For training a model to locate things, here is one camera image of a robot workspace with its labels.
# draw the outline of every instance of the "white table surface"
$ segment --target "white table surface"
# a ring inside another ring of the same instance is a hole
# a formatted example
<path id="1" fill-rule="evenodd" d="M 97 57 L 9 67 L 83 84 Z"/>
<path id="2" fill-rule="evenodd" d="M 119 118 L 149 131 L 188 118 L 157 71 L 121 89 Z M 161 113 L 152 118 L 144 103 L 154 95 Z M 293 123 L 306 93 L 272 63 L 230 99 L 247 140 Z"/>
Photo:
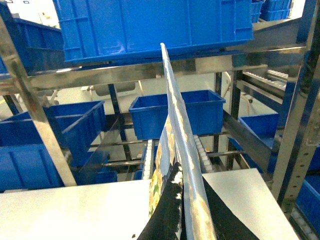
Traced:
<path id="1" fill-rule="evenodd" d="M 298 240 L 257 170 L 203 176 L 258 238 Z M 149 185 L 137 180 L 0 194 L 0 240 L 134 240 L 148 222 Z"/>

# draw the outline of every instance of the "white wall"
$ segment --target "white wall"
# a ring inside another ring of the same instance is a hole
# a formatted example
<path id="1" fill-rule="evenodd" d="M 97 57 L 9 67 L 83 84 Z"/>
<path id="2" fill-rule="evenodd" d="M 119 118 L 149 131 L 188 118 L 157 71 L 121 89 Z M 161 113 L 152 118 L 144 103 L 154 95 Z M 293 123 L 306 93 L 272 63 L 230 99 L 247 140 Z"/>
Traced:
<path id="1" fill-rule="evenodd" d="M 52 0 L 11 0 L 8 7 L 12 14 L 19 14 L 21 19 L 59 27 L 59 20 Z"/>

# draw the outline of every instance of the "metal rail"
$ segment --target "metal rail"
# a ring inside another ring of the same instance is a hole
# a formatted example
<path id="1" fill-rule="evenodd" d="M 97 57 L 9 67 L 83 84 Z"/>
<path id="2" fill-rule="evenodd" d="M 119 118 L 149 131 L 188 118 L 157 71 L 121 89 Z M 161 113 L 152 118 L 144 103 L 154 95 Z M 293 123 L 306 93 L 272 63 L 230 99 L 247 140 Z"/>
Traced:
<path id="1" fill-rule="evenodd" d="M 304 46 L 255 49 L 247 52 L 226 51 L 216 56 L 172 61 L 174 72 L 184 75 L 248 70 L 268 66 L 299 65 L 305 53 Z M 91 85 L 116 84 L 153 79 L 163 75 L 161 62 L 126 66 L 73 67 L 37 72 L 28 76 L 35 91 L 75 88 Z M 0 82 L 0 95 L 19 93 L 12 79 Z"/>

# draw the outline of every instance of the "blue storage bin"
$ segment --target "blue storage bin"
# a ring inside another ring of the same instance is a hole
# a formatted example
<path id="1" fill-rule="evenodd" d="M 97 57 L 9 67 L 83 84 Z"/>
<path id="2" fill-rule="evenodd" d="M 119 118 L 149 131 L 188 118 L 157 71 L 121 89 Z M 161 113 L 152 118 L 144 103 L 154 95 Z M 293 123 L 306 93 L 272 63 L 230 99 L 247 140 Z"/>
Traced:
<path id="1" fill-rule="evenodd" d="M 20 18 L 15 18 L 14 20 L 27 47 L 56 50 L 64 49 L 64 40 L 60 29 Z"/>
<path id="2" fill-rule="evenodd" d="M 28 63 L 35 65 L 32 70 L 43 71 L 66 66 L 63 63 L 63 52 L 60 52 L 64 48 L 60 29 L 19 18 L 14 18 L 14 21 L 21 33 L 25 46 L 28 48 L 27 51 L 30 55 L 28 57 L 34 61 L 32 64 Z M 6 73 L 8 71 L 0 57 L 0 74 Z"/>
<path id="3" fill-rule="evenodd" d="M 267 0 L 262 5 L 263 11 L 288 10 L 291 0 Z"/>
<path id="4" fill-rule="evenodd" d="M 274 144 L 274 138 L 277 130 L 279 114 L 263 114 L 263 115 L 252 115 L 239 117 L 239 122 L 244 125 L 251 133 L 256 135 L 262 142 L 272 149 Z M 242 150 L 241 146 L 233 140 L 232 142 L 238 150 Z M 253 163 L 252 159 L 246 158 L 248 163 Z M 276 159 L 271 159 L 268 166 L 268 172 L 273 173 L 276 166 Z M 317 147 L 309 170 L 320 170 L 320 147 Z"/>
<path id="5" fill-rule="evenodd" d="M 260 14 L 261 14 L 261 7 L 263 3 L 264 3 L 263 1 L 252 0 L 252 3 L 251 3 L 251 22 L 252 23 L 257 23 L 259 21 Z"/>
<path id="6" fill-rule="evenodd" d="M 220 95 L 211 90 L 182 92 L 193 134 L 221 132 L 223 104 Z M 129 108 L 139 140 L 158 139 L 168 116 L 167 94 L 139 96 Z"/>
<path id="7" fill-rule="evenodd" d="M 320 234 L 320 175 L 306 176 L 296 199 L 298 208 Z"/>
<path id="8" fill-rule="evenodd" d="M 96 175 L 95 184 L 107 184 L 115 183 L 118 181 L 117 171 L 110 171 L 108 168 L 104 167 Z"/>
<path id="9" fill-rule="evenodd" d="M 277 10 L 277 11 L 261 11 L 260 17 L 266 21 L 282 20 L 289 16 L 290 9 Z"/>
<path id="10" fill-rule="evenodd" d="M 54 0 L 67 61 L 160 58 L 253 39 L 251 0 Z"/>
<path id="11" fill-rule="evenodd" d="M 91 101 L 50 107 L 72 153 L 72 166 L 81 165 L 83 156 L 89 150 L 91 143 L 101 131 L 105 131 L 107 120 L 103 104 L 103 101 Z M 28 124 L 28 131 L 34 132 L 37 142 L 42 143 L 28 112 L 9 117 L 1 121 L 0 125 L 9 123 Z"/>
<path id="12" fill-rule="evenodd" d="M 64 120 L 58 123 L 66 135 Z M 0 191 L 63 186 L 32 121 L 0 122 L 0 131 Z"/>

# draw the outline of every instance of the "metal shelf frame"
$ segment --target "metal shelf frame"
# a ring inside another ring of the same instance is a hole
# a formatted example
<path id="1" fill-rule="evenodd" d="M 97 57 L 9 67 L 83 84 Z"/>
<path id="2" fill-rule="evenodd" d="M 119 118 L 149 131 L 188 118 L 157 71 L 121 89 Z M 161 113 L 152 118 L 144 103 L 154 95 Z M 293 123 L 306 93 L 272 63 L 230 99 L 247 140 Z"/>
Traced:
<path id="1" fill-rule="evenodd" d="M 214 88 L 218 93 L 221 93 L 222 72 L 232 72 L 231 104 L 229 113 L 224 112 L 224 127 L 265 173 L 270 159 L 277 159 L 271 192 L 287 215 L 294 207 L 316 145 L 320 143 L 318 135 L 315 134 L 320 126 L 317 125 L 319 123 L 317 114 L 320 109 L 320 102 L 317 98 L 320 89 L 320 15 L 318 8 L 319 2 L 315 8 L 306 45 L 295 44 L 245 50 L 226 49 L 207 53 L 200 57 L 172 61 L 173 71 L 182 75 L 215 73 L 215 79 L 212 80 L 212 83 L 215 84 Z M 63 141 L 61 134 L 55 135 L 52 130 L 55 127 L 54 117 L 45 114 L 43 107 L 46 106 L 43 106 L 39 101 L 36 92 L 108 85 L 115 114 L 106 117 L 110 120 L 108 121 L 109 127 L 117 120 L 119 121 L 119 134 L 123 141 L 123 143 L 115 143 L 115 140 L 108 142 L 108 148 L 113 144 L 122 144 L 126 156 L 126 162 L 123 164 L 125 166 L 140 164 L 140 161 L 133 161 L 130 153 L 129 144 L 135 142 L 128 142 L 125 134 L 125 129 L 133 128 L 131 116 L 121 112 L 114 84 L 153 79 L 158 75 L 163 75 L 162 62 L 124 66 L 99 63 L 91 66 L 74 66 L 34 72 L 27 75 L 12 40 L 14 36 L 6 27 L 8 21 L 12 21 L 12 19 L 3 19 L 0 16 L 0 57 L 9 72 L 9 75 L 0 75 L 0 79 L 2 79 L 0 81 L 0 95 L 5 96 L 5 100 L 14 114 L 20 112 L 21 107 L 13 96 L 18 93 L 21 95 L 64 185 L 74 186 L 76 184 L 68 166 L 70 160 L 67 158 L 70 158 L 71 154 L 68 149 L 60 147 L 59 141 Z M 261 82 L 257 84 L 254 77 L 245 73 L 250 70 L 278 67 L 288 69 L 285 90 L 275 89 Z M 241 91 L 279 113 L 280 117 L 272 149 L 266 147 L 237 121 Z M 219 134 L 216 134 L 213 137 L 213 152 L 217 153 L 218 148 Z M 233 151 L 235 148 L 229 144 L 228 153 L 234 153 Z M 234 154 L 222 153 L 221 156 L 223 155 L 228 156 L 226 167 L 228 170 L 232 170 Z"/>

